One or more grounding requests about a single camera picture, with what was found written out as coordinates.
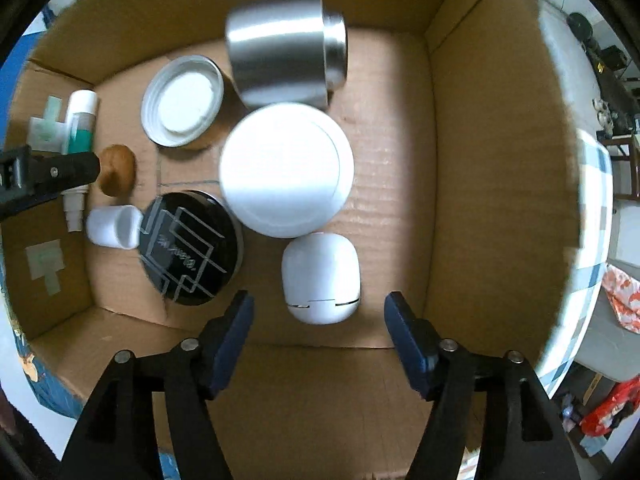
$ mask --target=white jar lid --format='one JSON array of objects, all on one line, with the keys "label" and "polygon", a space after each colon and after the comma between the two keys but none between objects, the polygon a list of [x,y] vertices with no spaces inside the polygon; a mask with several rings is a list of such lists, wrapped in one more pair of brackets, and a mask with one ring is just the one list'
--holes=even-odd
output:
[{"label": "white jar lid", "polygon": [[231,132],[220,156],[226,203],[247,227],[295,238],[325,225],[353,184],[344,132],[321,111],[296,103],[260,108]]},{"label": "white jar lid", "polygon": [[207,57],[174,59],[152,79],[140,119],[149,139],[171,148],[197,139],[215,120],[224,94],[220,69]]}]

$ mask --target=chair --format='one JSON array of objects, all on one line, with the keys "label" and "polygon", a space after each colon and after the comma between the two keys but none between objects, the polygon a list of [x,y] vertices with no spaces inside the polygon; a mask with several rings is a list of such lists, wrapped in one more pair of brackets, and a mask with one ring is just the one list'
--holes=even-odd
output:
[{"label": "chair", "polygon": [[[604,139],[602,141],[603,146],[617,146],[622,155],[611,155],[611,160],[615,161],[628,161],[631,167],[631,194],[619,194],[616,193],[614,198],[618,200],[634,200],[640,202],[640,170],[638,164],[640,164],[640,143],[638,142],[637,135],[631,135],[626,137],[616,137],[614,139]],[[622,146],[627,146],[629,154],[627,155]]]}]

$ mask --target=metal rivet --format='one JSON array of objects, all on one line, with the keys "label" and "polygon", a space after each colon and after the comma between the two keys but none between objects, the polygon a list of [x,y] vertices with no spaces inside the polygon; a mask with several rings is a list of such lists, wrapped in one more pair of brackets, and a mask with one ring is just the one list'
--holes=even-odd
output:
[{"label": "metal rivet", "polygon": [[185,352],[195,350],[198,346],[200,346],[200,342],[194,337],[189,337],[180,343],[180,348],[182,348]]},{"label": "metal rivet", "polygon": [[129,350],[120,350],[113,356],[113,360],[121,365],[129,361],[129,359],[131,359],[131,352],[129,352]]},{"label": "metal rivet", "polygon": [[458,349],[458,343],[453,341],[453,339],[443,339],[440,342],[440,348],[445,352],[455,352]]},{"label": "metal rivet", "polygon": [[517,350],[510,350],[507,352],[507,359],[512,363],[519,365],[524,362],[524,355]]}]

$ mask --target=black round compact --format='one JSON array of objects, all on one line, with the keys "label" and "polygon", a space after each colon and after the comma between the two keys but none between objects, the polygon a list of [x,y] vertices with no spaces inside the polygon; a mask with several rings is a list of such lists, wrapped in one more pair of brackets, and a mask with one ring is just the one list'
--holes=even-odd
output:
[{"label": "black round compact", "polygon": [[223,203],[201,191],[156,197],[140,225],[140,260],[166,298],[201,305],[242,262],[242,232]]}]

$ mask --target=white bottle cap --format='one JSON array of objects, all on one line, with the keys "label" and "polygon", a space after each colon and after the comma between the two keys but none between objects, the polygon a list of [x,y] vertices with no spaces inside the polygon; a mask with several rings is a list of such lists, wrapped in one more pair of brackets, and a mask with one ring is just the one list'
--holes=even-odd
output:
[{"label": "white bottle cap", "polygon": [[70,123],[73,114],[92,114],[98,108],[98,95],[91,90],[76,90],[69,96],[69,104],[66,107],[66,120]]},{"label": "white bottle cap", "polygon": [[337,123],[316,108],[280,103],[245,117],[220,156],[226,203],[247,227],[295,238],[325,225],[353,184],[353,153]]}]

